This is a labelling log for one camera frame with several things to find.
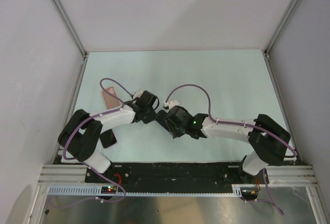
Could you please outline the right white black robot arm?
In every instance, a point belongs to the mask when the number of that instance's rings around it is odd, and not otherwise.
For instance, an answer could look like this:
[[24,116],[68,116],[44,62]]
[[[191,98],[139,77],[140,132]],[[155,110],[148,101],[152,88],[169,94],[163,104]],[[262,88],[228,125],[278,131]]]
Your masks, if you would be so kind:
[[290,147],[289,132],[265,114],[235,122],[216,120],[203,113],[193,116],[185,108],[174,106],[168,111],[159,111],[156,121],[174,139],[183,135],[196,140],[222,137],[250,144],[253,152],[242,159],[238,170],[238,177],[244,183],[251,183],[269,165],[280,166]]

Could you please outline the black phone teal edge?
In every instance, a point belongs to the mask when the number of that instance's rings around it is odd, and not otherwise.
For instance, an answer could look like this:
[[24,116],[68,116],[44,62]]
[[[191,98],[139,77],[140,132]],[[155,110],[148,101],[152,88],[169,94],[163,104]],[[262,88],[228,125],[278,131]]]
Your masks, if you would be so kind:
[[171,136],[173,133],[173,124],[170,121],[168,113],[165,110],[160,110],[157,113],[156,122],[163,127]]

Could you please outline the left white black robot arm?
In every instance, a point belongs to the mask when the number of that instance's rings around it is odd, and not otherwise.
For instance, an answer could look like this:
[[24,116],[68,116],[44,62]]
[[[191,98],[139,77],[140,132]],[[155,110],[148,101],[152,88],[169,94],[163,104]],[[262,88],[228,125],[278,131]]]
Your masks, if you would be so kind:
[[143,122],[148,124],[157,117],[154,103],[159,99],[149,91],[139,90],[132,100],[124,102],[120,107],[100,114],[92,115],[83,109],[74,112],[58,137],[58,144],[76,159],[96,170],[96,176],[103,182],[114,178],[112,162],[97,150],[98,142],[104,148],[117,141],[113,128],[121,125]]

